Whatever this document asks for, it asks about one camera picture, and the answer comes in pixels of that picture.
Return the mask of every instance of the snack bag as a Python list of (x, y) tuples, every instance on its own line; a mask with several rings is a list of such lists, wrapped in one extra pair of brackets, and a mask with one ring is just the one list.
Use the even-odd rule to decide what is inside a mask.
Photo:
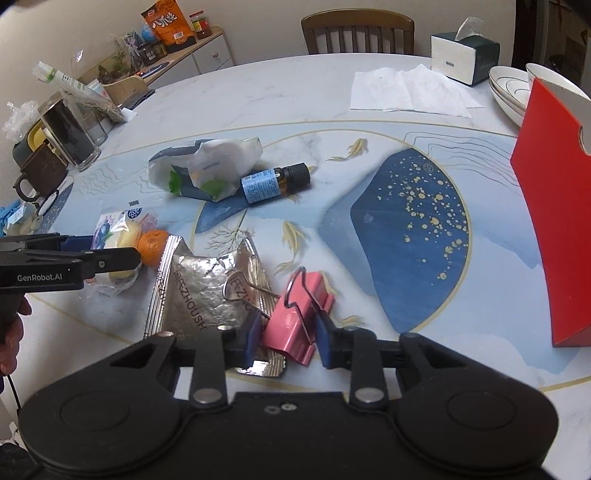
[[(92, 249), (137, 247), (140, 237), (157, 226), (157, 218), (143, 208), (101, 215), (92, 239)], [(135, 270), (100, 273), (86, 280), (97, 285), (106, 295), (117, 295), (132, 286), (138, 278), (141, 264)]]
[(158, 0), (142, 13), (146, 23), (162, 40), (168, 53), (195, 45), (197, 40), (176, 0)]

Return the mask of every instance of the brown cup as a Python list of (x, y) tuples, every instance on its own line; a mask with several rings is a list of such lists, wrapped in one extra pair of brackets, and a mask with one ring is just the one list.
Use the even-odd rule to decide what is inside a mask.
[[(49, 197), (61, 185), (67, 175), (67, 168), (45, 144), (41, 145), (22, 164), (21, 176), (13, 188), (25, 202), (35, 202), (39, 197)], [(27, 180), (37, 194), (27, 197), (21, 188), (21, 182)]]

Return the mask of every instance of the chair back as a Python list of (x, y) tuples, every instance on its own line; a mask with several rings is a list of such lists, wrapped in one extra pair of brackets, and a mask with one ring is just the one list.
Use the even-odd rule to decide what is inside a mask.
[[(376, 34), (378, 42), (374, 53), (396, 53), (396, 30), (402, 31), (402, 53), (414, 54), (414, 21), (406, 15), (389, 10), (372, 8), (351, 8), (329, 10), (309, 15), (301, 21), (301, 29), (306, 39), (310, 55), (318, 54), (317, 32), (324, 34), (328, 53), (359, 52), (359, 37), (365, 42), (364, 52), (371, 52), (371, 35)], [(338, 42), (333, 48), (332, 33), (338, 32)], [(349, 37), (350, 47), (345, 41)]]

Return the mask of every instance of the cabinet drawer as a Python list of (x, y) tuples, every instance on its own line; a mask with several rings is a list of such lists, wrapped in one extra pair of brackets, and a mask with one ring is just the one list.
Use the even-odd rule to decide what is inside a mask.
[(228, 69), (233, 66), (234, 66), (234, 62), (232, 61), (232, 59), (229, 59), (226, 63), (224, 63), (224, 65), (219, 67), (218, 70)]
[(230, 52), (223, 35), (214, 38), (199, 50), (193, 52), (201, 73), (215, 72), (230, 59)]
[(150, 88), (156, 89), (197, 75), (199, 75), (199, 71), (195, 65), (195, 60), (189, 55), (153, 82), (149, 83), (149, 86)]

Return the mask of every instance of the metal clip handle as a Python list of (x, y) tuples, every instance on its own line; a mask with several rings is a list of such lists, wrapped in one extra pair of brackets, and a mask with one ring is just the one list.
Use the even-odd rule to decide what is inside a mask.
[(305, 267), (298, 268), (290, 277), (289, 283), (287, 284), (287, 289), (285, 290), (285, 296), (283, 297), (283, 306), (286, 309), (295, 308), (295, 311), (297, 312), (297, 316), (300, 318), (300, 322), (304, 328), (304, 333), (306, 334), (306, 338), (308, 339), (309, 344), (312, 345), (312, 343), (314, 343), (314, 342), (312, 341), (312, 336), (310, 335), (310, 332), (308, 331), (308, 328), (307, 328), (306, 323), (304, 321), (304, 316), (301, 313), (300, 306), (297, 304), (296, 301), (290, 302), (290, 294), (291, 294), (291, 291), (294, 287), (294, 283), (296, 282), (296, 279), (298, 276), (301, 276), (301, 286), (304, 289), (304, 291), (308, 294), (308, 296), (310, 297), (310, 300), (312, 301), (312, 306), (314, 307), (314, 310), (316, 311), (317, 314), (320, 314), (322, 307), (318, 304), (318, 301), (316, 300), (316, 298), (314, 298), (314, 296), (310, 293), (310, 290), (308, 290), (308, 287), (306, 287), (306, 268)]
[(272, 295), (276, 299), (279, 298), (279, 295), (275, 295), (273, 292), (267, 290), (266, 288), (262, 288), (262, 287), (259, 287), (258, 285), (252, 284), (251, 282), (248, 281), (246, 275), (241, 270), (236, 270), (233, 273), (231, 273), (223, 285), (223, 297), (225, 300), (227, 300), (227, 301), (242, 301), (244, 303), (248, 303), (250, 306), (252, 306), (253, 308), (257, 309), (259, 312), (261, 312), (261, 315), (263, 315), (266, 319), (269, 319), (270, 317), (263, 310), (261, 310), (257, 305), (255, 305), (253, 302), (251, 302), (248, 295), (241, 297), (240, 295), (238, 295), (236, 293), (235, 287), (232, 286), (232, 283), (235, 283), (237, 280), (242, 285), (246, 284), (250, 288), (254, 288), (255, 290), (258, 290), (260, 292), (266, 293), (268, 295)]

